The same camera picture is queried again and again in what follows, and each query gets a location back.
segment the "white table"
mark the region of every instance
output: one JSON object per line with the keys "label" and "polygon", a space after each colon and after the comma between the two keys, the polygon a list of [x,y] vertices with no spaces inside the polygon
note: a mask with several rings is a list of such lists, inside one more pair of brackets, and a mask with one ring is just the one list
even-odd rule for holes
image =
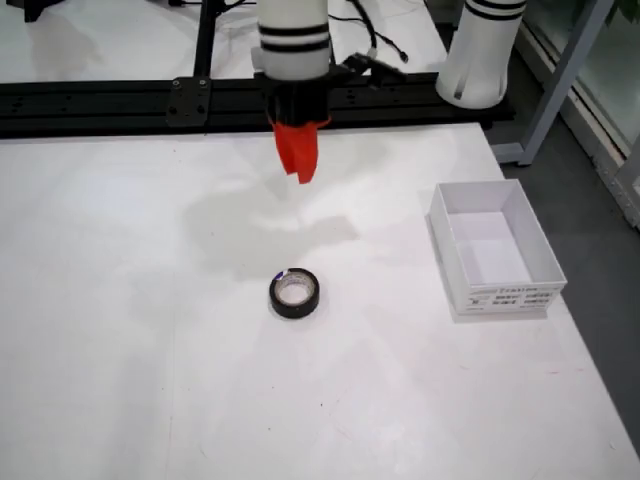
{"label": "white table", "polygon": [[562,301],[451,313],[425,212],[502,178],[481,129],[320,150],[301,187],[266,134],[0,143],[0,478],[640,478]]}

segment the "black wire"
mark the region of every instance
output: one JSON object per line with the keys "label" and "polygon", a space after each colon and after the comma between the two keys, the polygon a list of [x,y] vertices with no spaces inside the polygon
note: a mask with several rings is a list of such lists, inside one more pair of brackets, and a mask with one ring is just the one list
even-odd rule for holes
{"label": "black wire", "polygon": [[364,26],[367,27],[369,37],[371,38],[371,48],[377,48],[378,39],[376,38],[376,29],[373,28],[373,23],[371,23],[369,14],[360,3],[360,0],[347,0],[347,2],[351,3],[354,6],[354,8],[358,11],[358,14],[360,15],[360,18],[362,19],[362,23],[364,23]]}
{"label": "black wire", "polygon": [[[331,18],[332,20],[338,20],[340,22],[359,22],[359,23],[364,23],[361,18],[357,18],[357,17],[336,17],[335,15],[329,14],[329,18]],[[400,57],[400,60],[402,60],[404,63],[407,63],[409,61],[409,55],[407,54],[407,52],[405,52],[400,47],[398,47],[398,44],[396,42],[391,40],[389,37],[381,34],[377,30],[374,30],[374,32],[376,34],[376,37],[378,37],[380,40],[382,40],[384,43],[389,45],[391,48],[393,48],[398,53],[398,56]]]}

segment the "open box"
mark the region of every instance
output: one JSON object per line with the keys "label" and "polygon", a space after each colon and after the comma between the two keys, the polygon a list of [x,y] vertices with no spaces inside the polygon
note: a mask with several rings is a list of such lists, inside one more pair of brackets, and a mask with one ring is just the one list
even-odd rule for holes
{"label": "open box", "polygon": [[546,310],[567,283],[517,180],[438,184],[429,216],[458,313]]}

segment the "bracket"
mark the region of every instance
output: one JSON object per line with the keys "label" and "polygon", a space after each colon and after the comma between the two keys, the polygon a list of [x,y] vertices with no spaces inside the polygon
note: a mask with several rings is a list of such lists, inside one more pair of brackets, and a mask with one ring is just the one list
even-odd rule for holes
{"label": "bracket", "polygon": [[171,82],[167,124],[170,127],[202,127],[209,118],[211,80],[208,77],[178,77]]}

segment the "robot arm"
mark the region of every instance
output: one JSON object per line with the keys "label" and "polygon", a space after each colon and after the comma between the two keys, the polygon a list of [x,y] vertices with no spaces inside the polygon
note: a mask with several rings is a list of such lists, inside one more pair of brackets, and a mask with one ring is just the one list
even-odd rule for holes
{"label": "robot arm", "polygon": [[331,64],[327,0],[258,0],[260,47],[254,66],[261,70],[267,115],[287,174],[300,183],[313,178],[318,160],[317,130],[330,122],[332,87],[371,70],[374,82],[398,70],[376,62],[373,25],[359,0],[350,1],[363,17],[372,38],[367,55],[354,54],[341,65]]}

